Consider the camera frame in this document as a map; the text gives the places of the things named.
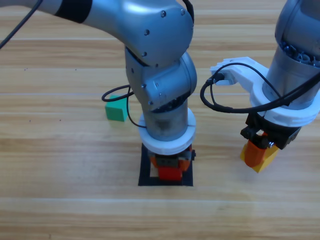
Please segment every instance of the wood grain surface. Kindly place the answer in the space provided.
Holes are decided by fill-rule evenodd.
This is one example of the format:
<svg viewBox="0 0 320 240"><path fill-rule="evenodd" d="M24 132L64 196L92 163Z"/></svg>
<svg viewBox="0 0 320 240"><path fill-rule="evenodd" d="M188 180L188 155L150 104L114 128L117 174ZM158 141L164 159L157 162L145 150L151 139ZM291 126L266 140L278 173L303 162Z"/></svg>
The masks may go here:
<svg viewBox="0 0 320 240"><path fill-rule="evenodd" d="M107 121L100 99L127 83L123 45L37 12L0 51L0 239L319 240L320 120L257 174L240 160L247 116L213 112L199 97L223 58L270 65L284 4L193 1L194 187L138 187L138 129ZM28 11L0 8L0 38ZM215 92L224 105L249 105L239 85Z"/></svg>

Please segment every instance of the white ring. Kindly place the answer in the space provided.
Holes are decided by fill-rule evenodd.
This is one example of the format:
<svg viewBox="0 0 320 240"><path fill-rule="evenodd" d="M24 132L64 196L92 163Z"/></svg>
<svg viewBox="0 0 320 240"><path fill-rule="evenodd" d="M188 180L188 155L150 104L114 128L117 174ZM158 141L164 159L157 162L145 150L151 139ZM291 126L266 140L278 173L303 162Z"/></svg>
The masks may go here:
<svg viewBox="0 0 320 240"><path fill-rule="evenodd" d="M145 126L145 118L142 114L139 125ZM151 152L159 155L174 155L186 150L196 137L196 117L188 108L188 127L185 133L173 141L160 141L151 137L146 128L139 127L142 143Z"/></svg>

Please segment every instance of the cable connector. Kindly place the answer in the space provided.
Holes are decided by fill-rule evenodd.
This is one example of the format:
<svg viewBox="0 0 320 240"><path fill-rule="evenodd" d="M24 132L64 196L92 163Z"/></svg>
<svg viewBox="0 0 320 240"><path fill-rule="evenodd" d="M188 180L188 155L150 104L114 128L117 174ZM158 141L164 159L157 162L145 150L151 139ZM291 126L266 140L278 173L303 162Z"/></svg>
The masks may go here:
<svg viewBox="0 0 320 240"><path fill-rule="evenodd" d="M209 84L209 85L213 85L213 84L216 84L217 82L219 82L220 80L225 80L225 75L223 75L222 73L218 73L214 75L212 75L206 82Z"/></svg>

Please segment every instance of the robotic arm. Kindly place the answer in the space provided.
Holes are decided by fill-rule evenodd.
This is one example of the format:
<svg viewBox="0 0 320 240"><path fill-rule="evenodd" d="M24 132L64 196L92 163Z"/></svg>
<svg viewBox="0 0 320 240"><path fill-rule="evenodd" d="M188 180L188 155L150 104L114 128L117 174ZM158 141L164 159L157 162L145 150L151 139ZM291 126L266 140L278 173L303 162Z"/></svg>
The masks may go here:
<svg viewBox="0 0 320 240"><path fill-rule="evenodd" d="M186 52L194 31L193 8L175 0L43 0L39 10L116 37L124 43L126 75L143 115L139 133L157 167L179 168L191 161L196 120L187 98L197 85ZM0 7L32 8L37 0L0 0Z"/></svg>
<svg viewBox="0 0 320 240"><path fill-rule="evenodd" d="M318 76L317 83L304 94L267 111L249 113L241 135L248 139L241 158L255 171L262 171L274 159L278 149L293 141L303 126L320 111L320 1L288 0L278 19L275 38L278 48L270 69L248 57L225 59L212 67L214 74L230 62L247 64L261 72L280 96L285 96ZM279 98L272 87L254 71L240 65L226 67L221 83L239 82L250 93L253 107Z"/></svg>

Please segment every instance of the black cable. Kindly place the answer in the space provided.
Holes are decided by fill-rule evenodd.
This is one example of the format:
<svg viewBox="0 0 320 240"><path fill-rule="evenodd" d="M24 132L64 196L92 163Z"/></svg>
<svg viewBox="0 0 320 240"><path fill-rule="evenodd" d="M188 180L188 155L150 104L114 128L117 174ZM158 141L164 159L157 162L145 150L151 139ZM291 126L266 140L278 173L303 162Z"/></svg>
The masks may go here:
<svg viewBox="0 0 320 240"><path fill-rule="evenodd" d="M192 22L195 23L195 11L194 11L194 6L191 4L191 2L189 0L183 0L185 6L186 6L186 10L188 11L188 13L190 14L191 18L192 18Z"/></svg>
<svg viewBox="0 0 320 240"><path fill-rule="evenodd" d="M124 85L124 86L119 86L119 87L116 87L110 91L107 91L105 94L102 95L102 98L101 100L106 102L106 103L110 103L110 102L116 102L118 100L121 100L121 99L125 99L125 98L128 98L132 95L134 95L134 92L128 92L128 94L125 94L123 96L119 96L119 97L115 97L115 98L112 98L112 99L106 99L106 96L108 96L109 94L112 94L113 92L115 91L118 91L118 90L121 90L121 89L127 89L127 88L130 88L130 85Z"/></svg>
<svg viewBox="0 0 320 240"><path fill-rule="evenodd" d="M118 91L118 90L121 90L121 89L127 89L127 88L128 88L128 93L127 93L127 94L125 94L125 95L123 95L123 96L115 97L115 98L112 98L112 99L106 99L106 97L107 97L109 94L112 94L112 93L115 92L115 91ZM102 99L102 101L104 101L104 102L106 102L106 103L110 103L110 102L115 102L115 101L119 101L119 100L121 100L121 99L125 99L125 98L126 98L126 112L127 112L127 114L128 114L128 117L129 117L131 123L132 123L133 125L139 127L139 128L144 128L144 129L146 129L146 128L147 128L146 126L141 126L141 125L139 125L139 124L136 124L136 123L132 120L132 118L131 118L131 116L130 116L130 112L129 112L129 97L135 94L133 91L130 92L130 90L131 90L131 86L130 86L130 85L119 86L119 87L116 87L116 88L114 88L114 89L112 89L112 90L110 90L110 91L107 91L105 94L102 95L101 99Z"/></svg>
<svg viewBox="0 0 320 240"><path fill-rule="evenodd" d="M0 43L0 49L2 49L10 39L19 31L19 29L29 20L29 18L37 11L43 0L38 0L31 11L22 19L22 21L10 32L10 34Z"/></svg>
<svg viewBox="0 0 320 240"><path fill-rule="evenodd" d="M136 126L139 127L139 128L146 129L146 128L147 128L146 126L141 126L141 125L139 125L139 124L136 124L136 123L132 120L132 118L131 118L131 116L130 116L130 113L129 113L129 97L130 97L130 96L129 96L129 93L130 93L130 90L131 90L131 86L129 85L128 94L127 94L127 97L126 97L126 112L128 113L128 117L129 117L131 123L133 123L134 125L136 125Z"/></svg>
<svg viewBox="0 0 320 240"><path fill-rule="evenodd" d="M211 90L211 97L213 100L213 104L208 102L208 100L205 98L205 91L207 87L214 84L214 80L217 76L217 74L224 68L230 66L230 65L242 65L242 63L229 63L227 65L222 66L219 68L214 75L211 77L211 79L208 79L206 83L203 85L200 91L200 98L202 102L209 107L210 109L222 112L222 113L232 113L232 114L251 114L251 113L258 113L258 112L265 112L269 111L275 108L279 108L284 105L289 105L292 101L296 100L297 98L301 97L303 94L305 94L307 91L312 89L317 83L320 82L320 73L316 74L314 77L297 87L296 89L292 90L291 92L287 93L286 95L269 102L267 104L263 104L260 106L250 107L250 108L232 108L227 106L219 105L215 102L213 92Z"/></svg>

